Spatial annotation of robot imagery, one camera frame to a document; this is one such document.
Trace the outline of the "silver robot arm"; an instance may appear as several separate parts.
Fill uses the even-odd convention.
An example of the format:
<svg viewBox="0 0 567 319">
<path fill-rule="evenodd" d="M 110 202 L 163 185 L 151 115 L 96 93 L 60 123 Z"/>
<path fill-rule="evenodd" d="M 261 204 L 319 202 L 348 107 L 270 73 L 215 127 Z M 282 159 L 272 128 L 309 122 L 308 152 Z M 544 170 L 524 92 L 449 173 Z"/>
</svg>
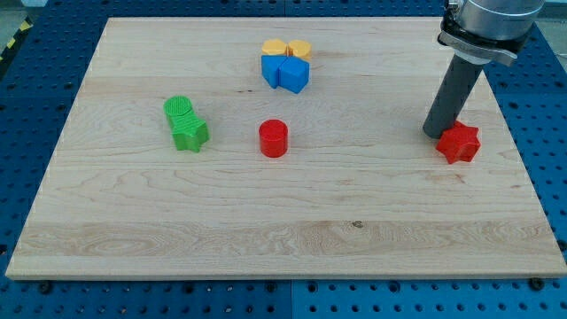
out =
<svg viewBox="0 0 567 319">
<path fill-rule="evenodd" d="M 447 0 L 438 42 L 482 65 L 517 60 L 544 0 Z"/>
</svg>

